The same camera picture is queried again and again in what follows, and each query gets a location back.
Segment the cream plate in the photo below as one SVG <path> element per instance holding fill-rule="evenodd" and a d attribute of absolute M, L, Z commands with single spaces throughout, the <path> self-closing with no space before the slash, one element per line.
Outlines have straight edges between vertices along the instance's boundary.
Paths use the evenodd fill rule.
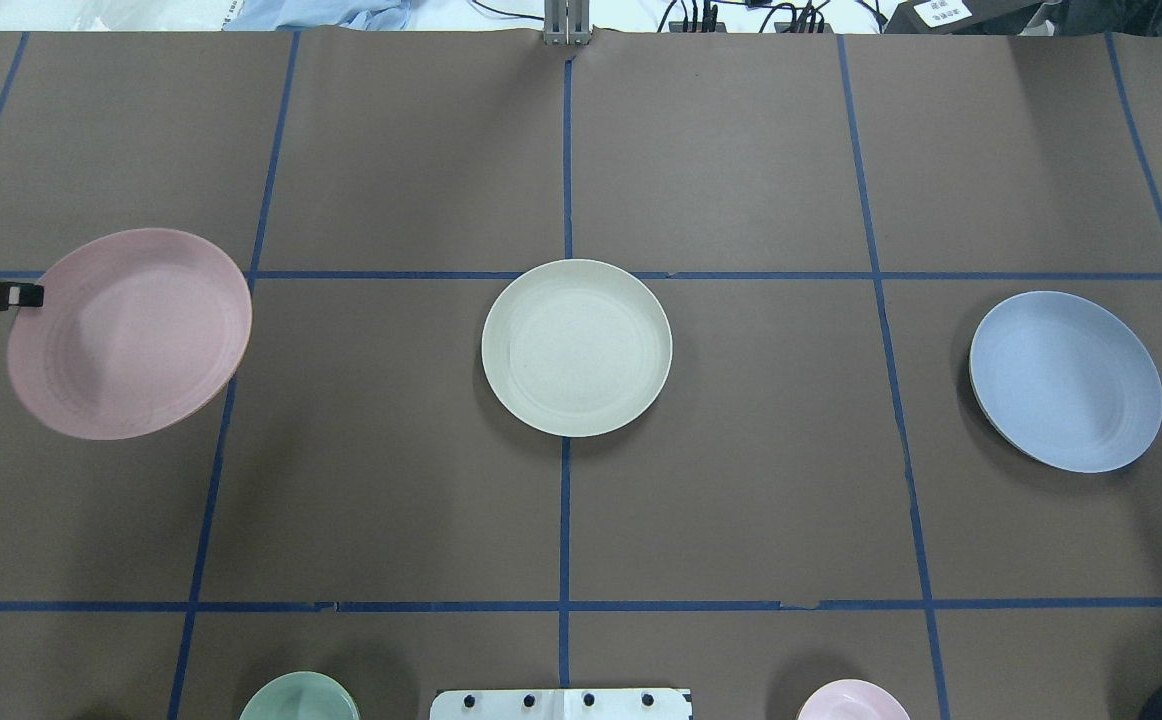
<path fill-rule="evenodd" d="M 608 262 L 564 259 L 514 279 L 486 314 L 492 393 L 528 427 L 559 437 L 626 427 L 664 391 L 674 337 L 662 302 Z"/>

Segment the blue plate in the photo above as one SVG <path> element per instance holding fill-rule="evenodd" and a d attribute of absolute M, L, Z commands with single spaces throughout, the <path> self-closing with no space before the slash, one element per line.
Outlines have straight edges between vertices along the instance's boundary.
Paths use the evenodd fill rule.
<path fill-rule="evenodd" d="M 1162 427 L 1152 352 L 1106 307 L 1066 291 L 1023 291 L 980 319 L 968 350 L 985 419 L 1021 454 L 1057 470 L 1134 465 Z"/>

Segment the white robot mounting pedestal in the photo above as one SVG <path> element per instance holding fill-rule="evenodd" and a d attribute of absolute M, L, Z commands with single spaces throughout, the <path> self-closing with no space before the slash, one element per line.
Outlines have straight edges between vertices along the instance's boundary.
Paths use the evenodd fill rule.
<path fill-rule="evenodd" d="M 430 719 L 693 719 L 676 687 L 469 689 L 436 694 Z"/>

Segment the brown paper table cover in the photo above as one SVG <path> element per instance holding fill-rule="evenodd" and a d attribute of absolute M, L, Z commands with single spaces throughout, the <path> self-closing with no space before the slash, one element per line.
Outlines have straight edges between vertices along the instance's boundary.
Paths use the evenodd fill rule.
<path fill-rule="evenodd" d="M 1162 685 L 1162 39 L 0 33 L 0 719 Z"/>

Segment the pink plate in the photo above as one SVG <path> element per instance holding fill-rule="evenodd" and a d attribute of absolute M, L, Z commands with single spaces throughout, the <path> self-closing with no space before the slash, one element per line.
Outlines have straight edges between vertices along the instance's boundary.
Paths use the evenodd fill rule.
<path fill-rule="evenodd" d="M 37 279 L 10 324 L 8 375 L 46 429 L 129 439 L 187 419 L 246 355 L 246 275 L 215 243 L 168 228 L 96 238 Z"/>

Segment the green bowl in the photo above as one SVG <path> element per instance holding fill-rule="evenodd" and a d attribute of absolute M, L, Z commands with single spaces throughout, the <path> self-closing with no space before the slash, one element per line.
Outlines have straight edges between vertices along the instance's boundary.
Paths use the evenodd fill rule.
<path fill-rule="evenodd" d="M 361 719 L 351 693 L 325 674 L 296 671 L 270 681 L 249 698 L 239 719 Z"/>

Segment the light blue cloth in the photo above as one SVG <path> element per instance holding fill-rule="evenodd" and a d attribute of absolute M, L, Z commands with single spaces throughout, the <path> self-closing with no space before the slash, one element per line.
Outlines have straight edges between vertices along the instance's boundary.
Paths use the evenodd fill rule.
<path fill-rule="evenodd" d="M 224 31 L 297 31 L 342 27 L 357 31 L 399 31 L 411 17 L 413 1 L 243 1 Z"/>

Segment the pink bowl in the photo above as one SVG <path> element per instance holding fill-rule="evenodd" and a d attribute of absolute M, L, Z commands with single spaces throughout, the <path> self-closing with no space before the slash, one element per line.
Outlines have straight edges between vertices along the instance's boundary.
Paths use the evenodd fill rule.
<path fill-rule="evenodd" d="M 908 710 L 877 684 L 838 679 L 815 689 L 796 719 L 910 719 Z"/>

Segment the aluminium frame post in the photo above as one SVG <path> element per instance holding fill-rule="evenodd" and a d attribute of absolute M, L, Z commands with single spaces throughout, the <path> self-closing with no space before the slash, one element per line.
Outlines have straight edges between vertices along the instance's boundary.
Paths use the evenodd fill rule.
<path fill-rule="evenodd" d="M 546 46 L 589 45 L 593 38 L 589 0 L 545 0 L 543 42 Z"/>

